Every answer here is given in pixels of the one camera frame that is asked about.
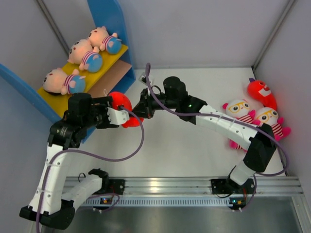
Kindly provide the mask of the red plush monster toy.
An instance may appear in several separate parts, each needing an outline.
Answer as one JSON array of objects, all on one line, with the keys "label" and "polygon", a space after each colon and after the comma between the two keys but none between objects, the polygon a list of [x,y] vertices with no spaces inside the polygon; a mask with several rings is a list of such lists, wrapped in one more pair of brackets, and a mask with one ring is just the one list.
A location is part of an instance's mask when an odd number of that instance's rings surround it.
[{"label": "red plush monster toy", "polygon": [[112,97],[112,105],[111,108],[116,109],[116,110],[126,110],[129,113],[130,119],[128,122],[125,124],[122,124],[121,126],[123,128],[136,128],[136,127],[141,127],[143,128],[143,118],[141,117],[135,117],[132,115],[132,104],[129,98],[124,95],[121,92],[111,92],[107,96]]}]

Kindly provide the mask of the pig doll black hair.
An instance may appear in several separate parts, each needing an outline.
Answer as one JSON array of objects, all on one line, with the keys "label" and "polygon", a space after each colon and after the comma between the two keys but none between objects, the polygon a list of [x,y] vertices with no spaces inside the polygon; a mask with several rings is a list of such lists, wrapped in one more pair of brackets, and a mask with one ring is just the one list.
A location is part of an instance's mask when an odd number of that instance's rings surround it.
[{"label": "pig doll black hair", "polygon": [[71,74],[67,74],[61,68],[53,69],[46,75],[43,82],[43,90],[52,95],[82,93],[85,88],[85,76],[80,75],[77,69],[74,69]]}]

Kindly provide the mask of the pig doll blue pants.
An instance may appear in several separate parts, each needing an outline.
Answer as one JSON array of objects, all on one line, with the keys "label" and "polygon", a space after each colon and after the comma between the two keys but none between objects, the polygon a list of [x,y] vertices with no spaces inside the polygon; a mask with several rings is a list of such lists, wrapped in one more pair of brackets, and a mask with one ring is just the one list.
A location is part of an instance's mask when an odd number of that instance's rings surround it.
[{"label": "pig doll blue pants", "polygon": [[81,71],[87,70],[88,72],[95,73],[103,65],[103,59],[99,52],[99,48],[92,47],[89,40],[81,39],[70,48],[68,62],[78,65]]}]

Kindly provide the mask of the red plush monster white mouth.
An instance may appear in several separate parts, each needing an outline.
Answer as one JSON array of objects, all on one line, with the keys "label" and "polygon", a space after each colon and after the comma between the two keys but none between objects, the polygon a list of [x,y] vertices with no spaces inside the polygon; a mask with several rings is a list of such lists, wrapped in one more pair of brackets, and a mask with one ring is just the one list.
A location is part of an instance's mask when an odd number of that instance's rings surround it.
[{"label": "red plush monster white mouth", "polygon": [[265,107],[270,107],[274,110],[277,110],[276,98],[269,86],[264,81],[249,78],[247,94],[251,98],[259,101]]}]

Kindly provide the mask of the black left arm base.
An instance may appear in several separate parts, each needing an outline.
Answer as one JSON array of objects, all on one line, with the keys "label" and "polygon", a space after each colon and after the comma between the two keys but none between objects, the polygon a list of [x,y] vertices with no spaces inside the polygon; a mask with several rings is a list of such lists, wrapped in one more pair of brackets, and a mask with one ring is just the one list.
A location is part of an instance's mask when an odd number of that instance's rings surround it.
[{"label": "black left arm base", "polygon": [[124,179],[109,179],[104,184],[103,193],[116,193],[122,195],[125,190],[125,180]]}]

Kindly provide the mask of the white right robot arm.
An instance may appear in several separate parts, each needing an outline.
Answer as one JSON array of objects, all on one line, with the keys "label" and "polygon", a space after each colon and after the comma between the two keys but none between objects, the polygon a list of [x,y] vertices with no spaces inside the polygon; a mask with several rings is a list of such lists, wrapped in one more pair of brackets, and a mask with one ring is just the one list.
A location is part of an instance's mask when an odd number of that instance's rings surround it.
[{"label": "white right robot arm", "polygon": [[271,126],[247,124],[222,114],[205,101],[193,97],[185,84],[175,76],[163,82],[164,92],[154,94],[151,87],[142,90],[133,112],[141,118],[152,118],[156,110],[167,110],[181,120],[207,127],[238,143],[246,150],[243,160],[230,172],[227,188],[237,193],[255,173],[264,172],[276,151],[276,139]]}]

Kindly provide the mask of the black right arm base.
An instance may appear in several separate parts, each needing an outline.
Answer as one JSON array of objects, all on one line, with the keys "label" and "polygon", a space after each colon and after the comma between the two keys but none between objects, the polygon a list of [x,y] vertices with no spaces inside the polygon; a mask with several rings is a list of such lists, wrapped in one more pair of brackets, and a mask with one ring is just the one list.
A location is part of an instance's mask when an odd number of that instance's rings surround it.
[{"label": "black right arm base", "polygon": [[252,179],[239,185],[229,178],[211,179],[212,194],[252,194],[255,190],[255,183]]}]

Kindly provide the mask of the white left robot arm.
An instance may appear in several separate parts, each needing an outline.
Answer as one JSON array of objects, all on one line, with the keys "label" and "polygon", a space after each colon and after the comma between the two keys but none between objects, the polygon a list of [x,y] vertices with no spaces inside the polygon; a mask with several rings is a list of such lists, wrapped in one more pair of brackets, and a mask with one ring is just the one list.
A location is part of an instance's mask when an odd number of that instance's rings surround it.
[{"label": "white left robot arm", "polygon": [[78,152],[88,129],[110,126],[108,108],[111,104],[112,97],[74,94],[68,100],[63,118],[51,126],[39,185],[30,204],[21,208],[19,213],[20,217],[36,222],[37,231],[40,225],[65,230],[85,200],[109,190],[108,173],[93,169],[79,185],[63,193],[72,152]]}]

